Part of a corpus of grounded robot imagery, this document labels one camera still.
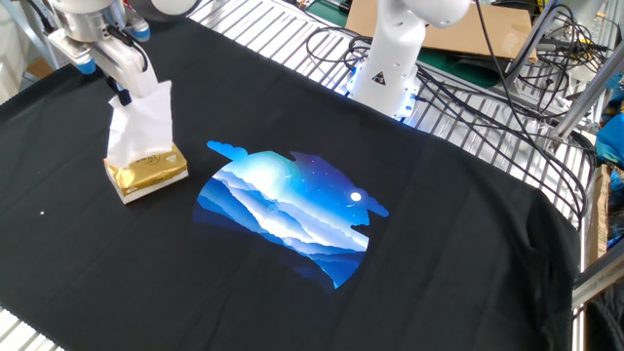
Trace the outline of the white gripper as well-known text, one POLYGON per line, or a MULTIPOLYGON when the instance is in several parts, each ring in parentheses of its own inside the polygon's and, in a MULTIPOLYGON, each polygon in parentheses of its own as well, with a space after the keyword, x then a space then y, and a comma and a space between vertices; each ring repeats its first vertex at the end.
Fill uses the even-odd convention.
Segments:
POLYGON ((92 46, 92 57, 108 75, 106 84, 122 106, 133 101, 131 94, 144 98, 158 88, 156 74, 141 47, 131 47, 117 38, 109 37, 92 46))

